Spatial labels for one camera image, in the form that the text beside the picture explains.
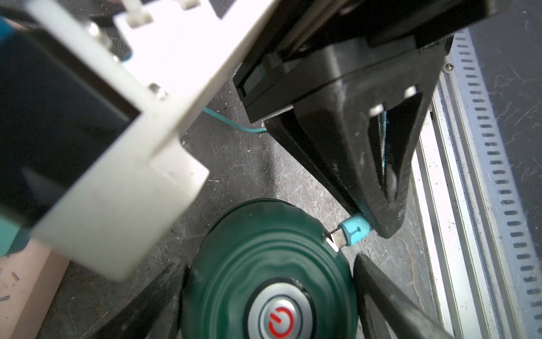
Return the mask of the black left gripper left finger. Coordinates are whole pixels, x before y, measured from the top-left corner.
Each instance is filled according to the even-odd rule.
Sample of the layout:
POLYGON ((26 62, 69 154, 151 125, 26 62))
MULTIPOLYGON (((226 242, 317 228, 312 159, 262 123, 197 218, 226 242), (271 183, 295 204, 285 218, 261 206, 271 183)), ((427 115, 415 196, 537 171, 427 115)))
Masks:
POLYGON ((93 338, 179 338, 189 265, 173 261, 93 338))

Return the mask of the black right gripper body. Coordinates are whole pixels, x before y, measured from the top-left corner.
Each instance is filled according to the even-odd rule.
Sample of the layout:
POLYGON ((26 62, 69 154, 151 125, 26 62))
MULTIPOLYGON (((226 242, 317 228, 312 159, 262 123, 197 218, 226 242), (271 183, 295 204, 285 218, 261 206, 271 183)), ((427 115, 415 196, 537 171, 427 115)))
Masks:
POLYGON ((255 122, 348 73, 437 45, 509 1, 281 1, 234 76, 255 122))

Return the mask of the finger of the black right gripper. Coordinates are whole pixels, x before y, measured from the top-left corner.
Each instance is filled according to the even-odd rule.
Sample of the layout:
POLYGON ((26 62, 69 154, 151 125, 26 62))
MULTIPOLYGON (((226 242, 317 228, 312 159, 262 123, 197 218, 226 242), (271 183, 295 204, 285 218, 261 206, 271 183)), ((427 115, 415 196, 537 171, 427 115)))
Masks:
POLYGON ((415 50, 346 74, 294 105, 333 178, 384 238, 405 217, 416 140, 445 50, 415 50))
POLYGON ((288 110, 264 121, 265 128, 290 155, 305 167, 350 214, 361 213, 354 199, 326 165, 323 152, 303 130, 294 114, 288 110))

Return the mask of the teal USB charger adapter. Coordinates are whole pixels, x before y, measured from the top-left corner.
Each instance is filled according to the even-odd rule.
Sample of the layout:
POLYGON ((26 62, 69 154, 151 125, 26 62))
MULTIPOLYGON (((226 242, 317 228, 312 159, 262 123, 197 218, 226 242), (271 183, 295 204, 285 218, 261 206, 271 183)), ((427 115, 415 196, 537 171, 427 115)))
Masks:
POLYGON ((1 215, 1 257, 23 251, 30 240, 29 232, 16 222, 1 215))

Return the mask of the pink power strip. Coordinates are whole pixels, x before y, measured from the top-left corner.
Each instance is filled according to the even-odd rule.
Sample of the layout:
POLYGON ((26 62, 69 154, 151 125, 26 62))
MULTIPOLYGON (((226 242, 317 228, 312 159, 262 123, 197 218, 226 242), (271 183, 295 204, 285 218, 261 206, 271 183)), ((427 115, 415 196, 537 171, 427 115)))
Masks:
POLYGON ((69 260, 34 240, 1 258, 1 337, 36 338, 69 260))

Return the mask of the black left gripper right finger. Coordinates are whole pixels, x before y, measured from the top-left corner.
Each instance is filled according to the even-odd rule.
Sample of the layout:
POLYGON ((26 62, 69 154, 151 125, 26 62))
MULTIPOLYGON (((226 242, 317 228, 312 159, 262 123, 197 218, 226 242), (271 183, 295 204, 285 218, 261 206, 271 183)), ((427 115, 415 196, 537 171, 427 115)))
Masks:
POLYGON ((364 254, 353 269, 357 308, 365 338, 451 338, 364 254))

